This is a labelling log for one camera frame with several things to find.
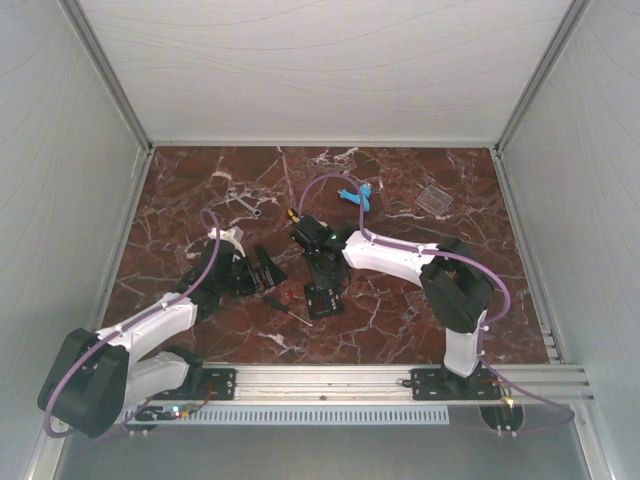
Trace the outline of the black fuse box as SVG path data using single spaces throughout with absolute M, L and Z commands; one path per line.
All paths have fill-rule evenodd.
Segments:
M 344 303 L 338 287 L 320 288 L 313 283 L 304 286 L 307 311 L 311 320 L 319 320 L 344 312 Z

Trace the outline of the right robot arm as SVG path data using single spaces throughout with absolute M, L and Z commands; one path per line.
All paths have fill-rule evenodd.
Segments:
M 295 210 L 289 215 L 290 236 L 302 248 L 312 278 L 305 287 L 311 314 L 319 313 L 321 298 L 338 303 L 340 289 L 355 270 L 371 270 L 419 286 L 445 328 L 445 355 L 439 370 L 415 370 L 405 387 L 416 400 L 499 398 L 497 380 L 479 360 L 480 332 L 494 283 L 464 242 L 450 238 L 439 244 L 418 244 L 355 227 L 334 231 Z

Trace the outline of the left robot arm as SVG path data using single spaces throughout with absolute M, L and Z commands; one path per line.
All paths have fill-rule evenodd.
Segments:
M 156 303 L 111 327 L 69 333 L 39 392 L 38 407 L 96 438 L 139 401 L 163 393 L 195 398 L 205 392 L 201 357 L 178 346 L 148 354 L 216 313 L 223 297 L 246 297 L 287 280 L 263 246 L 254 251 L 257 266 L 232 241 L 211 240 L 200 263 Z

